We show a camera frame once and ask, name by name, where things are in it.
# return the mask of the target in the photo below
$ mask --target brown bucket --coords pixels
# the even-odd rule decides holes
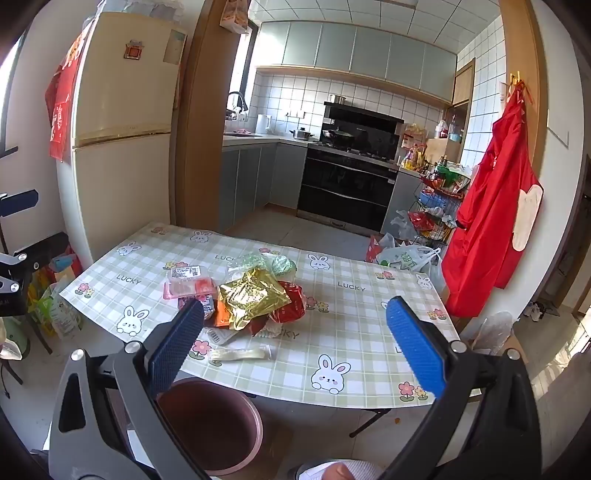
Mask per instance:
[[[261,416],[238,390],[185,378],[157,401],[186,451],[210,476],[237,472],[261,447]]]

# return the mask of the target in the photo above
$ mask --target gold foil bag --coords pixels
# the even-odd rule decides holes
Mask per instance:
[[[238,280],[219,286],[220,298],[230,312],[230,328],[242,330],[254,317],[291,303],[285,289],[268,270],[251,268]]]

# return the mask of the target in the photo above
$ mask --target ceiling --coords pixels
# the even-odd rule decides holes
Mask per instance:
[[[252,0],[248,17],[316,20],[381,28],[458,53],[501,11],[499,0]]]

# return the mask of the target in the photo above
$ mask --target red cloth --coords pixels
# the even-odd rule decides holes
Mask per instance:
[[[446,309],[457,317],[478,316],[492,288],[506,287],[523,253],[512,246],[519,191],[539,182],[530,166],[522,89],[517,86],[493,124],[491,143],[457,212],[462,228],[454,231],[441,264],[450,291]]]

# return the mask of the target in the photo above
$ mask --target gray cabinet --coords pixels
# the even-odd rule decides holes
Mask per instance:
[[[269,203],[276,153],[277,145],[270,145],[261,149],[259,171],[256,178],[255,208],[264,207]]]
[[[453,53],[425,44],[420,89],[451,102],[456,62],[457,56]]]
[[[236,197],[236,176],[238,173],[238,150],[222,152],[219,189],[219,226],[224,233],[234,225],[234,201]]]
[[[256,40],[257,57],[263,59],[265,65],[281,64],[285,50],[285,40],[289,22],[265,22]]]
[[[373,28],[357,28],[351,71],[384,79],[392,35]]]
[[[293,209],[297,208],[307,151],[307,147],[277,145],[271,184],[271,203]]]
[[[236,202],[234,223],[238,223],[255,209],[256,176],[258,175],[260,148],[240,150],[238,177],[236,180]]]
[[[319,22],[292,22],[287,34],[283,64],[313,65],[321,28]]]
[[[424,42],[393,34],[386,80],[418,90],[421,86],[424,54]]]
[[[315,66],[348,72],[356,29],[353,25],[323,24]]]

